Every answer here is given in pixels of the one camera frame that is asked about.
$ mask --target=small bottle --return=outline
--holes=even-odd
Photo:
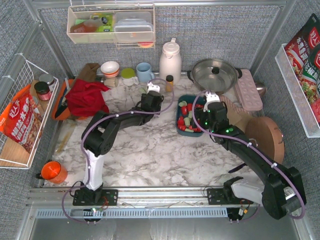
[[[35,92],[41,101],[48,101],[51,98],[51,92],[48,83],[38,81],[34,85]]]
[[[51,74],[42,74],[39,77],[39,81],[47,83],[49,85],[50,92],[54,91],[54,88],[55,88],[54,76],[52,76]]]
[[[89,19],[70,28],[70,33],[94,33],[98,27],[107,24],[108,19],[106,17],[101,17],[98,19]]]
[[[165,85],[165,91],[166,92],[171,92],[173,87],[174,87],[174,77],[172,75],[167,75],[165,80],[167,82],[166,85]]]

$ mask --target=red towel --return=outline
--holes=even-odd
[[[70,112],[78,117],[93,116],[100,110],[109,113],[101,94],[101,91],[106,92],[109,89],[98,81],[86,82],[77,79],[69,93],[65,95]]]

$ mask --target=condiment jar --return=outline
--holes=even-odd
[[[41,101],[48,101],[51,98],[51,92],[48,83],[38,81],[34,85],[35,92]]]
[[[172,92],[172,89],[174,87],[174,77],[172,75],[168,75],[168,76],[166,76],[165,80],[167,82],[166,85],[165,85],[165,91],[166,92]]]
[[[54,79],[54,76],[52,76],[51,74],[42,74],[39,77],[39,81],[47,83],[49,85],[50,92],[52,92],[54,90],[54,88],[55,88],[55,79]]]

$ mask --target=orange mug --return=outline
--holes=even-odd
[[[68,172],[64,166],[57,161],[47,162],[42,170],[41,174],[37,177],[40,179],[48,180],[54,184],[61,184],[66,180]]]

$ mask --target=white kettle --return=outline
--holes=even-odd
[[[159,76],[166,80],[168,75],[173,76],[173,84],[179,82],[181,77],[182,59],[180,56],[180,46],[176,43],[176,39],[166,42],[162,48],[162,54],[159,63]]]

